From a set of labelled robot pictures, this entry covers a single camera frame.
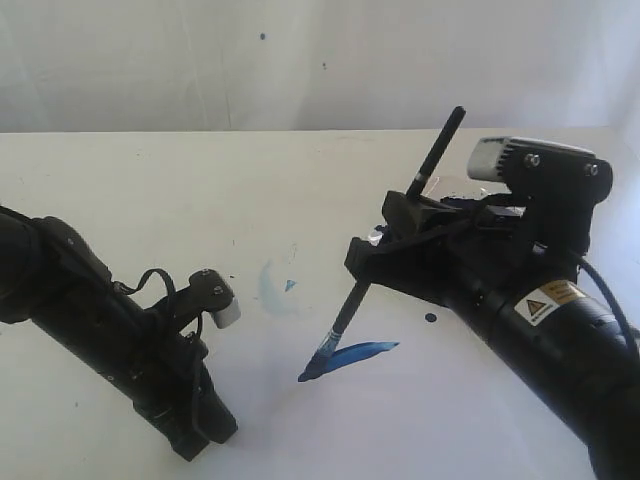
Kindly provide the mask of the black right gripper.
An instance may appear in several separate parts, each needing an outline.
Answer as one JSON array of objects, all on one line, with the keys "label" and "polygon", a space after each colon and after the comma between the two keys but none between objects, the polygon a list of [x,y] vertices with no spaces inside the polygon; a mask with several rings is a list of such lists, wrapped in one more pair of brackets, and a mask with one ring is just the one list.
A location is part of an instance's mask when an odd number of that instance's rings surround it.
[{"label": "black right gripper", "polygon": [[519,293],[538,280],[577,279],[568,249],[537,242],[524,213],[498,226],[497,216],[476,210],[422,233],[438,205],[388,191],[382,216],[394,239],[373,246],[354,237],[344,260],[347,271],[356,281],[399,285],[402,293],[450,309],[462,300],[481,303],[496,292]]}]

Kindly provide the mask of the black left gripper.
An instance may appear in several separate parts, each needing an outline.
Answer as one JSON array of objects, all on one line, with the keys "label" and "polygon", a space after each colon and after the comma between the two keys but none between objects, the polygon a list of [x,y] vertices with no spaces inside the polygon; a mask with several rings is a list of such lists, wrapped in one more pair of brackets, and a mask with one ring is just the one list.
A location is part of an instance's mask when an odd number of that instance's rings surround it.
[{"label": "black left gripper", "polygon": [[238,430],[203,365],[202,313],[182,308],[183,294],[168,294],[143,308],[124,294],[100,301],[102,373],[133,408],[192,461],[211,442],[226,443]]}]

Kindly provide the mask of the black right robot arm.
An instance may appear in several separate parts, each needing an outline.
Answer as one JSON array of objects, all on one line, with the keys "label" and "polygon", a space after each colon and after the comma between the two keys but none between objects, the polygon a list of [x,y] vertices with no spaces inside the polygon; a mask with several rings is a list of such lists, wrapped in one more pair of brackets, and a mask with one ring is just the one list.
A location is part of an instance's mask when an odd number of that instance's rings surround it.
[{"label": "black right robot arm", "polygon": [[639,475],[638,336],[584,293],[588,235],[510,194],[389,192],[378,244],[345,259],[360,282],[451,310],[586,445],[599,479]]}]

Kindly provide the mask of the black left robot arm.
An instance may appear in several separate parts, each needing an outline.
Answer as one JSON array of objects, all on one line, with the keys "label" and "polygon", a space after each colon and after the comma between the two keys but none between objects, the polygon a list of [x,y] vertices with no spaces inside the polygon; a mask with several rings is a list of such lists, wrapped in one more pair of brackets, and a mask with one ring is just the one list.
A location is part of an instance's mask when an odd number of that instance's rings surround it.
[{"label": "black left robot arm", "polygon": [[238,429],[205,366],[204,315],[220,329],[240,317],[215,270],[177,289],[153,268],[129,287],[63,220],[2,208],[2,322],[32,321],[127,397],[187,461]]}]

